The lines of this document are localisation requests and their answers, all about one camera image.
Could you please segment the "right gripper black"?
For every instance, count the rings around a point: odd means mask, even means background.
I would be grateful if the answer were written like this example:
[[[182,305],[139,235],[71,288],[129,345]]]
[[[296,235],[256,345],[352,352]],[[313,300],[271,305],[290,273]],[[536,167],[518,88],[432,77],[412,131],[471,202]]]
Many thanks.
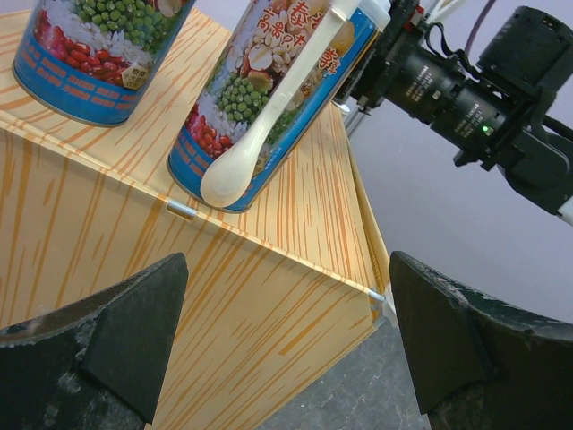
[[[335,94],[338,104],[354,99],[361,110],[379,107],[403,63],[420,44],[427,25],[419,1],[393,1],[389,14],[390,23],[374,38]]]

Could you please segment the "white plastic spoon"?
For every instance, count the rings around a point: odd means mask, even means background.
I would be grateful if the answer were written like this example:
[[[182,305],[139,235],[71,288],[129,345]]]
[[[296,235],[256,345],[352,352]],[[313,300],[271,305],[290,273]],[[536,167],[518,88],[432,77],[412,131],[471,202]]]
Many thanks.
[[[252,180],[262,145],[272,127],[358,5],[352,0],[330,3],[319,26],[252,126],[207,168],[201,180],[201,196],[208,205],[226,208],[241,198]]]

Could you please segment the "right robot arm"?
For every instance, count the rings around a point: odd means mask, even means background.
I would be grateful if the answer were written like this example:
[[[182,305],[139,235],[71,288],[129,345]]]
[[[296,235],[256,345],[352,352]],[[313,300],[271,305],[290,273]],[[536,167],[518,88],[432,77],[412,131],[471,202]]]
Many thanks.
[[[500,170],[528,201],[572,220],[572,131],[548,112],[572,74],[572,31],[520,6],[476,63],[468,49],[435,47],[454,1],[394,1],[390,23],[335,94],[367,114],[390,102],[456,146],[457,166]]]

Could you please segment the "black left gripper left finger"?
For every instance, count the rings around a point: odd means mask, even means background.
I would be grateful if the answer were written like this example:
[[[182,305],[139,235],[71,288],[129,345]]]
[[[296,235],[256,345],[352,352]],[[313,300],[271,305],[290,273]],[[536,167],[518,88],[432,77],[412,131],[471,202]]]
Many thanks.
[[[112,287],[1,330],[3,429],[152,423],[188,280],[170,254]]]

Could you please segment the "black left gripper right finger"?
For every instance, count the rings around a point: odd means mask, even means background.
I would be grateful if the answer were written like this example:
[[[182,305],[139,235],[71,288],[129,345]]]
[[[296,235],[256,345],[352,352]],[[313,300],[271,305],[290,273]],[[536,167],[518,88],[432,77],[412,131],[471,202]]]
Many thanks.
[[[401,339],[433,429],[570,429],[572,326],[390,256]]]

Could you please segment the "wooden cube counter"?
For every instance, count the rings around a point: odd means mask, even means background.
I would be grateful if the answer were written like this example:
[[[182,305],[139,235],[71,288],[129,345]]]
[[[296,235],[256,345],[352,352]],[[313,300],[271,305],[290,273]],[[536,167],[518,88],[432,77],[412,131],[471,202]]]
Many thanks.
[[[14,79],[27,12],[1,18],[1,324],[173,253],[189,271],[153,425],[254,429],[375,329],[389,256],[328,105],[252,207],[214,211],[167,155],[229,33],[192,12],[129,120],[82,124]]]

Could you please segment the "tall yellow drink can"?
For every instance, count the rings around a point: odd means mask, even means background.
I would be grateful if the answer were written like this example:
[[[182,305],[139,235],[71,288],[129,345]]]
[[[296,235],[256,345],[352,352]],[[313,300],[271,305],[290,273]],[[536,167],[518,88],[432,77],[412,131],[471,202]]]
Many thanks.
[[[387,1],[252,1],[167,169],[210,207],[247,211],[390,21]]]

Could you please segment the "tall can cartoon label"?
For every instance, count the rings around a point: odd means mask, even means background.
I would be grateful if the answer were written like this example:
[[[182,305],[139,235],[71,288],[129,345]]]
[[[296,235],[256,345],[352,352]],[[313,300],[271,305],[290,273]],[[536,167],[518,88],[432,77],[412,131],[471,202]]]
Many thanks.
[[[140,103],[192,1],[40,1],[13,60],[35,99],[79,121],[116,126]]]

